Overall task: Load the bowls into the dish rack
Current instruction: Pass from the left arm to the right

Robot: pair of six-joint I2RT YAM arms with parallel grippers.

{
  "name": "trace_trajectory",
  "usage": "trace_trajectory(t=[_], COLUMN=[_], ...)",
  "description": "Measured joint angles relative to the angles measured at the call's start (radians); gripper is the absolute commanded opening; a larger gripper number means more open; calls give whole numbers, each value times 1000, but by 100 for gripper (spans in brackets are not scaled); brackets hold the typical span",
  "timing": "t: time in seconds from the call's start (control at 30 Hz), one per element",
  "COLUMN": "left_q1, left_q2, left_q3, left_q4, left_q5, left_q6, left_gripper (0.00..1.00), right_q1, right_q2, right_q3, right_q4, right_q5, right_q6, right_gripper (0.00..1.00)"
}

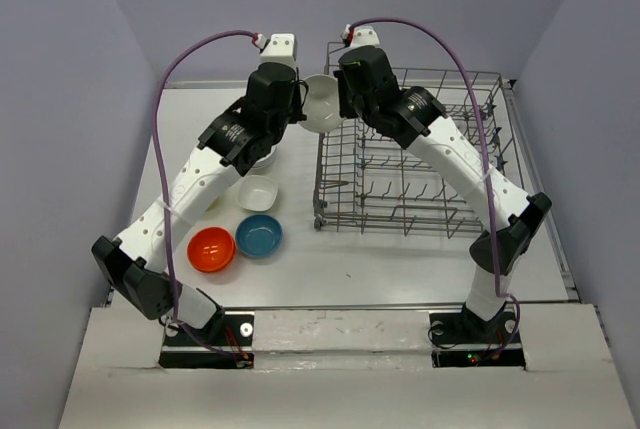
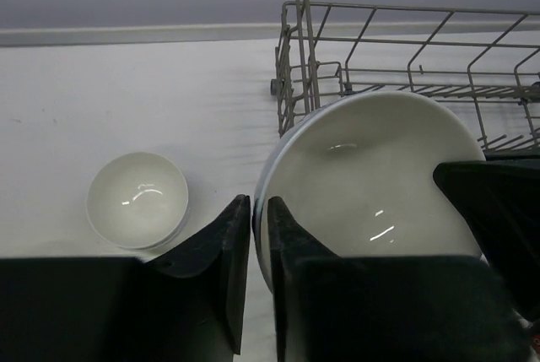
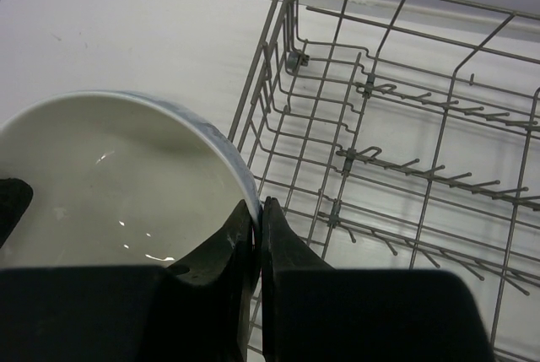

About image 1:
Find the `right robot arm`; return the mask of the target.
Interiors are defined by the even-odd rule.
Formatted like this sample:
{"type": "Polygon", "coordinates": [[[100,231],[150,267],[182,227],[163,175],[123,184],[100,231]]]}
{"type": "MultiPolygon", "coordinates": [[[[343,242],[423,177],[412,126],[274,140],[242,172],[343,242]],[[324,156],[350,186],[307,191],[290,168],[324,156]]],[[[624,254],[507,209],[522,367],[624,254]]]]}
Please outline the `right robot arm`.
{"type": "Polygon", "coordinates": [[[334,74],[342,115],[361,119],[436,170],[480,220],[483,231],[469,248],[476,264],[470,293],[443,331],[486,339],[498,328],[512,272],[551,200],[527,193],[491,165],[486,146],[472,145],[429,90],[401,87],[382,49],[366,45],[346,52],[334,74]]]}

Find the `white round bowl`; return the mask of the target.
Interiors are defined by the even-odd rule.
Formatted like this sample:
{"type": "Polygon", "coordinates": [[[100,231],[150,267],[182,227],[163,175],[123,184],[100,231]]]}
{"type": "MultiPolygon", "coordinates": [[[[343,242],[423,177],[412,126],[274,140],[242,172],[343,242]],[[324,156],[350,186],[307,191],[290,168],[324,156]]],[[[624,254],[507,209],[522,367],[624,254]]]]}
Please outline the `white round bowl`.
{"type": "Polygon", "coordinates": [[[317,74],[304,80],[308,94],[303,104],[305,121],[299,125],[306,131],[326,134],[343,123],[340,116],[338,81],[329,75],[317,74]]]}
{"type": "Polygon", "coordinates": [[[251,168],[252,171],[260,171],[263,169],[268,168],[270,165],[272,165],[275,160],[277,158],[277,148],[276,147],[272,147],[270,152],[262,157],[261,159],[259,159],[251,168]]]}

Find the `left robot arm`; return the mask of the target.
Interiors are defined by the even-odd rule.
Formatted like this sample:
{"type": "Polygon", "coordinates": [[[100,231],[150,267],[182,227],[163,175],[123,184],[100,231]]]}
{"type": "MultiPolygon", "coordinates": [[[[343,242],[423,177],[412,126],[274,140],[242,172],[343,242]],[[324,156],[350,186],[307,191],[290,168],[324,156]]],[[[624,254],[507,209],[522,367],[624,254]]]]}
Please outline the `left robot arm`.
{"type": "Polygon", "coordinates": [[[301,116],[295,69],[264,62],[246,93],[199,136],[173,181],[129,227],[102,236],[91,248],[111,286],[149,320],[170,316],[201,344],[212,344],[224,326],[222,306],[177,280],[173,253],[192,226],[227,189],[266,157],[301,116]]]}

